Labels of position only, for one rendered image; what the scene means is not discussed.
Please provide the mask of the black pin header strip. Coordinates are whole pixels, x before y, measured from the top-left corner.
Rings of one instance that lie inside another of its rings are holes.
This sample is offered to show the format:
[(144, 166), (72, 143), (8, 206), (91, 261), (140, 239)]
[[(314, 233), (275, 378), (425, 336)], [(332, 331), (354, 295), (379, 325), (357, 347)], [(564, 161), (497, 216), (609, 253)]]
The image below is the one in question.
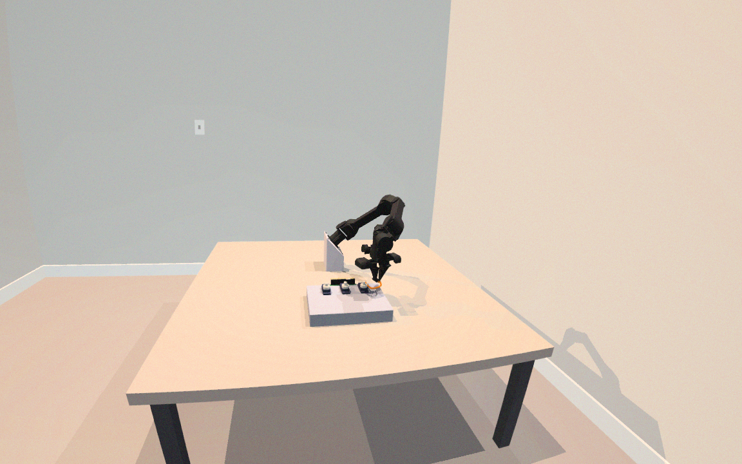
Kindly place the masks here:
[(347, 282), (348, 285), (356, 285), (356, 283), (354, 283), (354, 278), (330, 280), (329, 285), (341, 285), (341, 283), (344, 283), (344, 282)]

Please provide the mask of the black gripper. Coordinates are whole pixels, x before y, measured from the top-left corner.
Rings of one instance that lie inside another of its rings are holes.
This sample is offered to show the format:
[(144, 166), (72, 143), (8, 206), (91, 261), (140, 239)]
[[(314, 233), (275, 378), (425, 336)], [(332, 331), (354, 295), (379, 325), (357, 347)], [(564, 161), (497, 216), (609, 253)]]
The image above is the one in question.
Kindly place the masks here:
[[(388, 268), (392, 266), (390, 264), (390, 261), (393, 260), (395, 264), (399, 264), (401, 262), (401, 256), (396, 255), (395, 253), (386, 254), (386, 252), (379, 250), (379, 247), (375, 246), (374, 244), (371, 244), (370, 247), (373, 249), (372, 255), (369, 255), (372, 259), (368, 260), (367, 258), (362, 256), (361, 258), (357, 258), (354, 261), (354, 265), (358, 266), (361, 269), (370, 268), (373, 274), (374, 281), (377, 281), (378, 275), (379, 281), (381, 281)], [(378, 262), (379, 267), (377, 267)]]

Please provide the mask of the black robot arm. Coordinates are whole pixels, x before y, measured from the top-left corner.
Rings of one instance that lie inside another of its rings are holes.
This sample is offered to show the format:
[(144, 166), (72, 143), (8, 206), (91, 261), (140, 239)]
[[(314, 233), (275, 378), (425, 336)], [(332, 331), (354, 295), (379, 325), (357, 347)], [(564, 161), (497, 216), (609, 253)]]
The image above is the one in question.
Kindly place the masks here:
[[(388, 252), (394, 247), (394, 242), (399, 240), (399, 236), (403, 232), (403, 209), (404, 202), (400, 197), (392, 195), (386, 195), (380, 200), (379, 205), (376, 208), (369, 209), (369, 211), (363, 214), (358, 219), (348, 219), (336, 226), (336, 232), (332, 236), (328, 236), (329, 240), (332, 241), (334, 246), (338, 247), (345, 238), (351, 240), (357, 233), (359, 228), (368, 224), (372, 220), (376, 219), (380, 215), (388, 215), (384, 219), (383, 224), (377, 224), (374, 227), (373, 232), (373, 244), (379, 247), (379, 250)], [(341, 229), (339, 229), (341, 228)], [(341, 231), (343, 230), (343, 232)], [(346, 234), (346, 236), (344, 234)]]

